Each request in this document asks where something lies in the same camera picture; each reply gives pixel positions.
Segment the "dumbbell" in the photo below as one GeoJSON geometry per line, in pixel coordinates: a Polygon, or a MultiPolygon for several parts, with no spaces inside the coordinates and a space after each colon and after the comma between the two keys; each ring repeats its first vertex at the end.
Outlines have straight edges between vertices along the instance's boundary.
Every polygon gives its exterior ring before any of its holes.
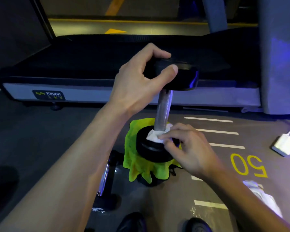
{"type": "MultiPolygon", "coordinates": [[[[152,79],[159,75],[167,66],[175,64],[178,66],[178,74],[170,83],[166,84],[159,93],[157,113],[154,126],[146,126],[139,130],[136,135],[136,150],[140,156],[155,163],[168,162],[173,159],[169,152],[164,148],[163,143],[155,143],[147,140],[148,133],[153,129],[155,131],[165,131],[172,103],[173,91],[192,90],[198,83],[198,70],[189,62],[180,62],[174,58],[170,59],[152,59],[146,65],[144,75],[152,79]]],[[[178,147],[180,142],[173,139],[178,147]]]]}

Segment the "green towel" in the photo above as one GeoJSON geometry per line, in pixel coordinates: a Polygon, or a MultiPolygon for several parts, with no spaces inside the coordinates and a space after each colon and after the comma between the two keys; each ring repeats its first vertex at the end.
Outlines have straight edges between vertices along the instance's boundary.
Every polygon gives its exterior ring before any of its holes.
{"type": "Polygon", "coordinates": [[[130,123],[130,130],[125,137],[125,157],[123,163],[124,168],[130,169],[130,182],[133,182],[136,177],[141,174],[142,177],[150,184],[152,181],[150,172],[152,172],[156,178],[166,180],[169,178],[169,166],[171,164],[181,167],[174,159],[165,163],[153,163],[151,161],[145,160],[136,151],[136,134],[143,127],[154,124],[155,118],[134,120],[130,123]]]}

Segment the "left hand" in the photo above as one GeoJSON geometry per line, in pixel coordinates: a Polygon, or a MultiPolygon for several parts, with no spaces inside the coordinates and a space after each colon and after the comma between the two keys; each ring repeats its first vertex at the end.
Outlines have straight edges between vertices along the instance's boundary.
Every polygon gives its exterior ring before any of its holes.
{"type": "Polygon", "coordinates": [[[130,116],[146,107],[161,89],[171,82],[178,73],[176,65],[170,65],[153,79],[143,75],[146,62],[152,56],[156,58],[170,58],[171,54],[149,43],[141,51],[121,66],[116,75],[109,103],[127,109],[130,116]]]}

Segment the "black shoe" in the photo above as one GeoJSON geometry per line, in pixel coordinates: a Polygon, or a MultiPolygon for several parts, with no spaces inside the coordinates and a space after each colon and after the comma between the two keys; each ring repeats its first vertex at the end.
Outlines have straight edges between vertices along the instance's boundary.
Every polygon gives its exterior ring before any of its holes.
{"type": "Polygon", "coordinates": [[[126,215],[116,232],[147,232],[143,215],[138,212],[126,215]]]}
{"type": "Polygon", "coordinates": [[[187,224],[185,232],[212,232],[209,225],[200,218],[191,218],[187,224]]]}

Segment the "charger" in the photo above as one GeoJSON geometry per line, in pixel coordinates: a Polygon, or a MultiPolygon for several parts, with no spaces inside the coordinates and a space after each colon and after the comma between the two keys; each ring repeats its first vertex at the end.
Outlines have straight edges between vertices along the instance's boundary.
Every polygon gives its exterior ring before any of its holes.
{"type": "Polygon", "coordinates": [[[290,155],[290,132],[282,134],[277,142],[272,146],[272,149],[278,154],[287,157],[290,155]]]}

